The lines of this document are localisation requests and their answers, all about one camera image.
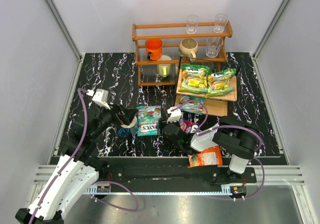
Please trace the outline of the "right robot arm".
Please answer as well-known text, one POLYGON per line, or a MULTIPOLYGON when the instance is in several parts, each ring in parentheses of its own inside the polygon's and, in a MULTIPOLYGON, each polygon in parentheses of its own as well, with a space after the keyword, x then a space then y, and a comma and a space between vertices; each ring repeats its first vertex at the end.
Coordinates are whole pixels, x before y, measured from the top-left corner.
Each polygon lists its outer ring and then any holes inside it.
POLYGON ((182 130, 178 121, 170 123, 162 120, 158 131, 190 157, 200 156, 207 159, 208 153, 224 148, 231 154, 228 168, 236 174, 245 172, 248 162, 263 144, 257 126, 228 116, 221 117, 219 123, 206 130, 188 134, 182 130))

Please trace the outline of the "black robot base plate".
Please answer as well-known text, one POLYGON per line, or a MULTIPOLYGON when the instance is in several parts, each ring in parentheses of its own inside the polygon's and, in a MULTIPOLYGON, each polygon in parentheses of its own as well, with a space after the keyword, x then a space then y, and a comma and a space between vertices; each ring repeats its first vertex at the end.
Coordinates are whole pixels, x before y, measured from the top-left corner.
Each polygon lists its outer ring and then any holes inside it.
POLYGON ((201 180, 211 184, 254 184, 255 170, 246 167, 236 174, 228 166, 189 168, 187 157, 106 157, 99 158, 98 180, 124 183, 131 180, 201 180))

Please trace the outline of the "green yellow candy bag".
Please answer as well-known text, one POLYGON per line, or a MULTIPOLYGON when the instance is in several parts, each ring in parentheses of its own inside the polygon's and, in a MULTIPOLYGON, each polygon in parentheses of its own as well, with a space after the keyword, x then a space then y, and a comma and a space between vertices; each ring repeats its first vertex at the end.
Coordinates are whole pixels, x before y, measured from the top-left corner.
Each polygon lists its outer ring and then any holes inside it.
POLYGON ((207 93, 207 76, 210 68, 205 65, 183 64, 179 92, 207 93))

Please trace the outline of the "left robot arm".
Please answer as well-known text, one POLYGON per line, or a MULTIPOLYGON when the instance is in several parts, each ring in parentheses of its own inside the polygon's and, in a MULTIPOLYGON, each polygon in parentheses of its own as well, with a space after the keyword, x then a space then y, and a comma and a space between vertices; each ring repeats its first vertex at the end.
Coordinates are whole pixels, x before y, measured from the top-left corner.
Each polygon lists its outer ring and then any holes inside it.
POLYGON ((67 213, 84 191, 98 180, 108 178, 108 163, 92 154, 96 138, 112 124, 132 128, 137 123, 136 108, 104 104, 102 112, 88 120, 85 109, 83 133, 67 139, 58 164, 45 187, 29 205, 17 211, 21 224, 62 224, 67 213))

